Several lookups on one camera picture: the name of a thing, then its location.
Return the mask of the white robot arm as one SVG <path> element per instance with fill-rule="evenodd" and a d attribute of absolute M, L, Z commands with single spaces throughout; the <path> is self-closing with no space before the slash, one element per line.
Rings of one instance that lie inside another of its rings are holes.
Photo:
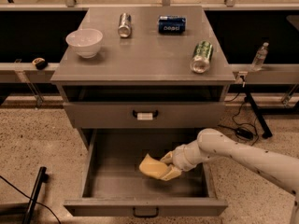
<path fill-rule="evenodd" d="M 292 194 L 294 205 L 290 224 L 299 224 L 299 160 L 258 147 L 238 143 L 214 129 L 204 129 L 187 145 L 161 158 L 166 171 L 161 179 L 171 180 L 198 164 L 227 157 Z"/>

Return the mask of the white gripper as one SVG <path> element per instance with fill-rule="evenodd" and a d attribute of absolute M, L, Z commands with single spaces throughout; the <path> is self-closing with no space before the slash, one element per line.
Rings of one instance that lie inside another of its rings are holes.
<path fill-rule="evenodd" d="M 206 160 L 206 153 L 200 149 L 196 141 L 187 145 L 176 147 L 173 152 L 169 151 L 162 158 L 161 162 L 170 164 L 160 177 L 163 181 L 169 181 L 181 175 L 182 171 L 189 172 L 199 163 Z"/>

